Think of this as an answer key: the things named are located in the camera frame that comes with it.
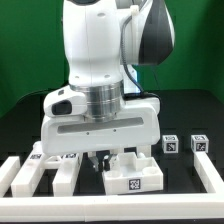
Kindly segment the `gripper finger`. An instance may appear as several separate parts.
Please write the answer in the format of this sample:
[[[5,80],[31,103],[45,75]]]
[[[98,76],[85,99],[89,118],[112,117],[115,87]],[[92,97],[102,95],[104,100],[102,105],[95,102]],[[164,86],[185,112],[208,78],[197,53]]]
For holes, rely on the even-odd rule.
[[[98,172],[99,171],[99,160],[98,160],[98,158],[96,156],[92,156],[92,157],[90,157],[90,161],[92,163],[92,166],[93,166],[94,170],[96,172]]]
[[[112,158],[112,154],[105,155],[103,158],[103,168],[105,171],[110,171],[110,160]]]

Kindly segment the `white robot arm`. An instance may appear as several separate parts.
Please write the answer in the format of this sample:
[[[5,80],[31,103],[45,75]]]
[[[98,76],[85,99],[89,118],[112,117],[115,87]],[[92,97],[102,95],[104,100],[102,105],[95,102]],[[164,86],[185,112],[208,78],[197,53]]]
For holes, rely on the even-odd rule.
[[[49,156],[149,146],[160,139],[157,96],[124,92],[130,65],[157,65],[174,48],[164,0],[64,0],[68,85],[44,100]]]

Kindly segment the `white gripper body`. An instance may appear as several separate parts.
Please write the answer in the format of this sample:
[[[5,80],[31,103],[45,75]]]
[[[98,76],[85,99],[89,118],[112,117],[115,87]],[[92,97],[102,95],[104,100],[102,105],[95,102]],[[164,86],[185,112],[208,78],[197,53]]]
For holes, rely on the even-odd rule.
[[[131,100],[108,122],[86,122],[82,115],[45,116],[42,150],[53,156],[154,145],[160,139],[159,111],[158,100]]]

